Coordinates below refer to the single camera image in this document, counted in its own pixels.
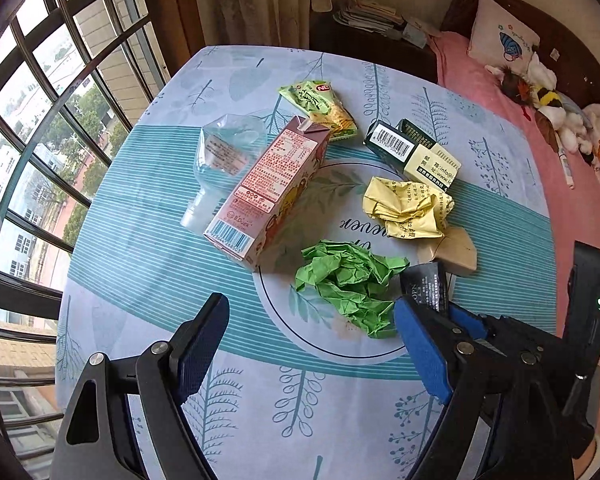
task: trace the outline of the pink carton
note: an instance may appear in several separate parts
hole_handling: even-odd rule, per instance
[[[327,127],[302,117],[291,119],[222,204],[205,237],[254,270],[263,248],[320,168],[328,141]]]

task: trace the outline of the metal screw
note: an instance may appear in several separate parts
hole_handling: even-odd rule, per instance
[[[158,341],[151,345],[151,353],[155,355],[164,354],[169,349],[169,343]]]
[[[104,354],[102,352],[96,352],[95,354],[89,357],[89,364],[91,366],[99,365],[104,361]]]
[[[472,353],[474,353],[475,350],[474,346],[471,343],[468,343],[467,341],[459,342],[456,348],[463,355],[471,355]]]
[[[524,351],[522,352],[522,354],[520,354],[520,357],[522,359],[522,362],[527,365],[534,365],[538,362],[538,358],[531,352]]]

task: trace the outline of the blue butterfly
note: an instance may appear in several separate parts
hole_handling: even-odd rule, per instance
[[[501,32],[500,43],[502,43],[502,46],[504,47],[504,59],[507,61],[513,61],[519,57],[522,57],[522,49],[520,48],[518,42],[511,36]]]

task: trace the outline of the stack of books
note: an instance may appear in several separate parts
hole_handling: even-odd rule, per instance
[[[392,7],[370,0],[346,0],[333,19],[347,27],[369,32],[385,32],[390,28],[404,27],[404,18]]]

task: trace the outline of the crumpled yellow paper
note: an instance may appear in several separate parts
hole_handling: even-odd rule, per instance
[[[409,240],[443,237],[445,218],[453,208],[454,200],[432,186],[377,176],[362,199],[362,209],[371,218],[383,220],[389,236]]]

